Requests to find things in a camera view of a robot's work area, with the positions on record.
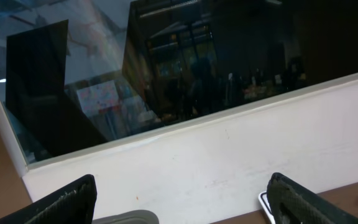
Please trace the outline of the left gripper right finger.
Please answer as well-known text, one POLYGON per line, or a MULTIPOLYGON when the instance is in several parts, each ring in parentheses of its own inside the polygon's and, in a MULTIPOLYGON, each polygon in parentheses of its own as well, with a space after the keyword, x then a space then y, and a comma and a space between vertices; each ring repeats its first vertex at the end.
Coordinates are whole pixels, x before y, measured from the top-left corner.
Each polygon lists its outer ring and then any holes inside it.
POLYGON ((341 210, 289 177, 275 172, 267 185, 268 213, 275 223, 347 223, 358 218, 341 210))

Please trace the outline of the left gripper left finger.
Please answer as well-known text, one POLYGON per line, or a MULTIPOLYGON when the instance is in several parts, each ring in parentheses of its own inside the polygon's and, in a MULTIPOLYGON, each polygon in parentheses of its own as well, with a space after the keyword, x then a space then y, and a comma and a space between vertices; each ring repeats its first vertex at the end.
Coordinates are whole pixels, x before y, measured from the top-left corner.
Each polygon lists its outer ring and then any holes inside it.
POLYGON ((94 176, 87 174, 44 198, 0 218, 0 224, 91 224, 96 199, 94 176))

